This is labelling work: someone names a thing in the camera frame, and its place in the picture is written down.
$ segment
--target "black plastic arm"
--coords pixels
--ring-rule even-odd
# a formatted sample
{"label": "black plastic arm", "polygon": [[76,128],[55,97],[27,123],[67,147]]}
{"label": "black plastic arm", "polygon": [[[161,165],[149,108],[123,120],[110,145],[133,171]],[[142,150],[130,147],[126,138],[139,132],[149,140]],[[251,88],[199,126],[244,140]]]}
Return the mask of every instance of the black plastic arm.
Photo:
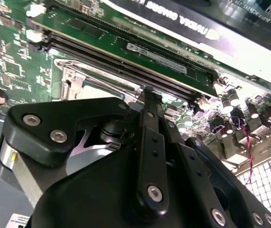
{"label": "black plastic arm", "polygon": [[[55,167],[68,159],[76,146],[77,131],[85,129],[84,125],[96,126],[129,113],[130,108],[118,98],[16,105],[8,111],[2,133],[15,150]],[[40,124],[26,124],[24,117],[29,114],[38,117]],[[53,130],[64,132],[67,140],[62,143],[52,140]]]}

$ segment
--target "white connector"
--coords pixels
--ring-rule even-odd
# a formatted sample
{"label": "white connector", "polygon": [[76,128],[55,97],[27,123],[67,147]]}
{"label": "white connector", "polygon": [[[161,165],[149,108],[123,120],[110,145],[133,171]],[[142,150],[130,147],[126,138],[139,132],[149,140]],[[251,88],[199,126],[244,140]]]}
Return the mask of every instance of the white connector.
{"label": "white connector", "polygon": [[26,31],[27,39],[31,40],[34,43],[42,41],[43,32],[41,30],[27,30]]}
{"label": "white connector", "polygon": [[32,4],[30,5],[30,10],[26,12],[28,17],[35,18],[40,14],[46,13],[47,8],[44,7],[44,4]]}

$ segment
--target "black bracket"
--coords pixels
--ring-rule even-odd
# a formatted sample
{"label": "black bracket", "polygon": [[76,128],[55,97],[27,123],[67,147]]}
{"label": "black bracket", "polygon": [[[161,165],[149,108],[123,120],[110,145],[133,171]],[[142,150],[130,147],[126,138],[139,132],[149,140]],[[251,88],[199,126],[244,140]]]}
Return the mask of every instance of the black bracket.
{"label": "black bracket", "polygon": [[[86,131],[83,143],[120,145],[119,150],[52,185],[35,208],[32,228],[65,227],[58,223],[58,215],[63,216],[60,221],[71,222],[66,212],[80,203],[82,210],[77,211],[76,227],[82,227],[88,219],[97,226],[103,218],[87,216],[83,212],[87,211],[85,205],[94,205],[92,210],[97,205],[112,208],[115,204],[118,208],[117,204],[125,201],[121,194],[128,189],[124,178],[130,179],[127,182],[131,183],[131,193],[126,195],[131,196],[127,197],[128,202],[143,226],[156,224],[151,227],[164,228],[175,219],[178,228],[271,228],[271,213],[202,141],[183,141],[175,124],[164,117],[161,96],[146,88],[139,100],[144,103],[140,113],[117,98],[24,104],[9,110],[3,127],[4,140],[43,165],[63,165],[71,151],[79,147],[79,131]],[[29,114],[39,117],[40,123],[27,124],[24,117]],[[52,139],[50,134],[55,129],[66,134],[64,142]],[[77,199],[74,192],[80,192]],[[110,224],[113,227],[126,224],[120,213],[107,210],[105,221],[115,223]]]}

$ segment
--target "green circuit board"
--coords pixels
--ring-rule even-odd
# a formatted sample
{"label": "green circuit board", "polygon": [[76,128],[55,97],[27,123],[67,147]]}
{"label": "green circuit board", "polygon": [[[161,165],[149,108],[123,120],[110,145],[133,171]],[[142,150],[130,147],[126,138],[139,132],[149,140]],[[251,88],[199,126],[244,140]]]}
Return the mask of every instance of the green circuit board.
{"label": "green circuit board", "polygon": [[[108,9],[106,5],[100,5],[97,0],[90,2],[91,4],[96,3],[92,8],[92,13],[85,13],[83,10],[68,11],[61,7],[53,7],[48,9],[45,14],[34,18],[32,22],[46,30],[53,31],[55,34],[103,50],[108,55],[125,62],[142,66],[147,72],[171,77],[185,87],[212,97],[210,100],[211,109],[202,116],[198,114],[194,116],[194,124],[192,128],[187,130],[188,135],[209,134],[208,121],[210,117],[221,112],[221,102],[217,99],[215,89],[212,87],[213,82],[207,75],[209,68],[217,69],[218,72],[219,69],[223,69],[224,72],[231,73],[231,77],[227,80],[228,85],[231,85],[232,88],[242,86],[247,93],[251,91],[246,99],[249,98],[254,104],[257,104],[259,110],[260,107],[270,104],[269,97],[271,98],[271,96],[267,95],[267,93],[271,94],[270,83],[223,65],[200,50],[166,37],[164,34],[149,33],[148,27],[130,21],[125,16]],[[59,100],[62,92],[63,71],[55,66],[54,60],[60,58],[80,61],[56,50],[48,53],[31,51],[26,36],[26,30],[31,29],[26,26],[26,11],[31,3],[30,0],[0,0],[0,89],[4,90],[9,97],[8,102],[0,106],[2,114],[5,114],[11,106],[17,104]],[[75,9],[80,2],[68,0],[64,3],[69,5],[70,9]],[[134,28],[129,29],[122,26],[123,23],[119,22],[118,19],[125,23],[132,23]],[[128,50],[126,48],[128,43],[144,49],[150,55],[146,56],[135,50]],[[155,58],[156,55],[161,59],[172,60],[171,67],[164,62],[162,64],[158,62],[160,59]],[[187,73],[181,72],[183,68],[177,67],[182,65],[182,60],[185,61],[183,66],[186,67]],[[243,84],[238,78],[250,84]],[[255,90],[257,85],[263,90]],[[259,96],[265,97],[260,101],[255,100]],[[166,108],[168,104],[180,106],[184,104],[184,101],[170,97],[164,107]],[[177,121],[181,120],[186,114],[188,114],[188,111],[183,111]]]}
{"label": "green circuit board", "polygon": [[143,25],[104,4],[101,0],[57,0],[59,3],[71,7],[84,14],[84,17],[93,17],[103,21],[109,26],[123,30],[148,43],[158,45],[160,48],[175,53],[206,68],[227,73],[241,81],[266,90],[271,94],[271,83],[257,76],[245,74],[229,65],[215,60],[211,55],[172,38],[158,30]]}
{"label": "green circuit board", "polygon": [[80,42],[97,50],[102,50],[121,61],[144,68],[147,72],[171,78],[186,87],[202,94],[217,97],[213,88],[211,73],[193,63],[187,63],[180,57],[158,52],[158,49],[146,47],[128,36],[120,36],[104,27],[95,27],[82,18],[54,8],[34,18],[33,23],[71,40]]}
{"label": "green circuit board", "polygon": [[[20,8],[4,7],[5,14],[24,15],[21,3]],[[0,88],[9,97],[6,104],[0,106],[1,113],[17,104],[47,102],[51,100],[52,59],[51,55],[30,53],[28,50],[25,28],[19,29],[12,23],[0,17]]]}

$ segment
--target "motherboard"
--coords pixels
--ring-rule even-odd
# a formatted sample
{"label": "motherboard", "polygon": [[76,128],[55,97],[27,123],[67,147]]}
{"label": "motherboard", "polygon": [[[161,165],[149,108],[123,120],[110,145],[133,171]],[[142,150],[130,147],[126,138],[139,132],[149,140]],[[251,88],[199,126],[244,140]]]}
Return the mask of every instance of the motherboard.
{"label": "motherboard", "polygon": [[245,162],[249,137],[251,146],[271,137],[270,81],[106,2],[0,0],[1,114],[18,104],[110,96],[141,110],[137,99],[151,87],[184,139],[197,137],[217,151],[234,147]]}

